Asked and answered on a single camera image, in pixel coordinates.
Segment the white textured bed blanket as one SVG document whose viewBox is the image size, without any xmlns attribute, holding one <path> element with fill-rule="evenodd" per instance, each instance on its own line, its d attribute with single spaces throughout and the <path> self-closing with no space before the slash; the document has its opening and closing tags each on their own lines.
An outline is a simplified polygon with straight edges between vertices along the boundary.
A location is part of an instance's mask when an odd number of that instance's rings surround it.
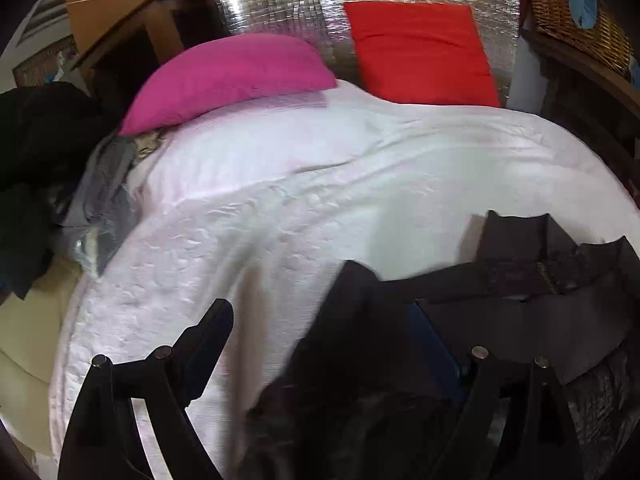
<svg viewBox="0 0 640 480">
<path fill-rule="evenodd" d="M 168 132 L 132 174 L 143 218 L 68 307 L 49 392 L 52 446 L 94 356 L 142 359 L 210 304 L 231 338 L 188 409 L 222 472 L 240 423 L 355 260 L 384 280 L 468 261 L 489 211 L 550 214 L 579 243 L 639 239 L 639 211 L 602 160 L 538 116 L 400 105 L 348 82 L 247 101 Z"/>
</svg>

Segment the wicker basket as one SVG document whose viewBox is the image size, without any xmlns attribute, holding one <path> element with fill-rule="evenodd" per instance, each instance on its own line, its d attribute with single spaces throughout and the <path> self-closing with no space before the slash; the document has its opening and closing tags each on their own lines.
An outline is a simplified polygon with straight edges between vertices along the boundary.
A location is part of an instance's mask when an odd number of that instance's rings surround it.
<svg viewBox="0 0 640 480">
<path fill-rule="evenodd" d="M 587 12 L 573 12 L 570 0 L 530 2 L 536 32 L 589 54 L 619 75 L 628 73 L 631 43 L 607 8 L 596 2 Z"/>
</svg>

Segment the pile of black coats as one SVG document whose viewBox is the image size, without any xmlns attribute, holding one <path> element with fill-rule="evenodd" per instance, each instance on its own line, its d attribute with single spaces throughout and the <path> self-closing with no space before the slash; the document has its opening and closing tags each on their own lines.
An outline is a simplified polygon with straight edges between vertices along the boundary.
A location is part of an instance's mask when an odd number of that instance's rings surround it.
<svg viewBox="0 0 640 480">
<path fill-rule="evenodd" d="M 53 258 L 50 238 L 96 146 L 115 128 L 69 82 L 1 95 L 1 296 L 23 299 Z"/>
</svg>

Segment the cream leather sofa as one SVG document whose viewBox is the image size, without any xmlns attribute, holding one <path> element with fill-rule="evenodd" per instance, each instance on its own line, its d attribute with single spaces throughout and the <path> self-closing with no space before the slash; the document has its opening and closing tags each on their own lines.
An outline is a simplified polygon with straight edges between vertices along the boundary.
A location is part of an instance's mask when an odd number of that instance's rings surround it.
<svg viewBox="0 0 640 480">
<path fill-rule="evenodd" d="M 52 454 L 49 386 L 70 297 L 81 278 L 78 263 L 56 256 L 27 295 L 1 305 L 1 420 L 33 451 Z"/>
</svg>

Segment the light blue cloth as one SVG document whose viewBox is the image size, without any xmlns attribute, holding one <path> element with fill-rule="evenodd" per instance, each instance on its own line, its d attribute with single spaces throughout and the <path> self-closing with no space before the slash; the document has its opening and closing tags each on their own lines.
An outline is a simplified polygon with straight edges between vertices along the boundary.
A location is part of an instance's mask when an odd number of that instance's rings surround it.
<svg viewBox="0 0 640 480">
<path fill-rule="evenodd" d="M 598 19 L 598 0 L 568 0 L 570 16 L 580 29 L 593 29 Z"/>
</svg>

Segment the pink pillow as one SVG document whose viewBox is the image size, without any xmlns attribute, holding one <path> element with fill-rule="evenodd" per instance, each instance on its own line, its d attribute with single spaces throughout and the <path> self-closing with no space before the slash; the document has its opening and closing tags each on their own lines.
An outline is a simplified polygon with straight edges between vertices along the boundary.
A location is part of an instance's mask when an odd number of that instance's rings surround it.
<svg viewBox="0 0 640 480">
<path fill-rule="evenodd" d="M 318 50 L 304 40 L 264 32 L 230 36 L 160 66 L 137 93 L 119 133 L 135 136 L 235 103 L 336 86 Z"/>
</svg>

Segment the brown wooden cabinet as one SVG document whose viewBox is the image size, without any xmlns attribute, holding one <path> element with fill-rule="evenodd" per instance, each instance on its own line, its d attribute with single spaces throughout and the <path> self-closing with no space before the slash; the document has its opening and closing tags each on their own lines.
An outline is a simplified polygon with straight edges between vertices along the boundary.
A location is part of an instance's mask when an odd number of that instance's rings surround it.
<svg viewBox="0 0 640 480">
<path fill-rule="evenodd" d="M 215 0 L 66 0 L 89 93 L 126 107 L 154 70 L 226 34 Z"/>
</svg>

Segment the red pillow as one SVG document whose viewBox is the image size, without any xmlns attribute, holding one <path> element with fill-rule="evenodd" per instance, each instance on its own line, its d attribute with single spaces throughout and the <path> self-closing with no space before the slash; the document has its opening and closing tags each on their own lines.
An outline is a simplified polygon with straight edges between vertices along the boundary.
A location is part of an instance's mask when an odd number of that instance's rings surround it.
<svg viewBox="0 0 640 480">
<path fill-rule="evenodd" d="M 400 104 L 500 100 L 473 11 L 457 3 L 346 2 L 363 89 Z"/>
</svg>

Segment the wooden side table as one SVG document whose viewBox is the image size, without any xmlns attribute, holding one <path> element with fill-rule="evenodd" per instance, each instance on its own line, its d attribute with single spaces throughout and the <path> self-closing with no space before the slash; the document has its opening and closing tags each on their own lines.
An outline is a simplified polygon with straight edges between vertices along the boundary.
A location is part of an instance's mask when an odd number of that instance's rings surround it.
<svg viewBox="0 0 640 480">
<path fill-rule="evenodd" d="M 639 198 L 639 92 L 584 52 L 540 32 L 522 37 L 548 79 L 543 118 L 584 141 Z"/>
</svg>

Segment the black quilted puffer jacket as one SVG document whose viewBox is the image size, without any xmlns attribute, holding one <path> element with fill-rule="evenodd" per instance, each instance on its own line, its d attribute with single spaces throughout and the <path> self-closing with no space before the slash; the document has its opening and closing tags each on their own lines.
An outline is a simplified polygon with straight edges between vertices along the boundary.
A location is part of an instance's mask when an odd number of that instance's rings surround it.
<svg viewBox="0 0 640 480">
<path fill-rule="evenodd" d="M 418 355 L 422 301 L 452 354 L 547 358 L 582 479 L 639 474 L 639 259 L 626 238 L 577 244 L 548 214 L 490 212 L 468 263 L 382 281 L 345 263 L 284 371 L 246 418 L 242 479 L 436 479 L 454 421 Z"/>
</svg>

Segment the grey garment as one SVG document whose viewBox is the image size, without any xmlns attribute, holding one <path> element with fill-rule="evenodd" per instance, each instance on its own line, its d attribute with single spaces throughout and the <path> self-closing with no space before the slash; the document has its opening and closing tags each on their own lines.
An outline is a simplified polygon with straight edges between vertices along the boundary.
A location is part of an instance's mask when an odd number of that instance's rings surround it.
<svg viewBox="0 0 640 480">
<path fill-rule="evenodd" d="M 90 155 L 86 170 L 53 237 L 57 252 L 99 278 L 141 218 L 126 185 L 137 155 L 133 140 L 112 134 Z"/>
</svg>

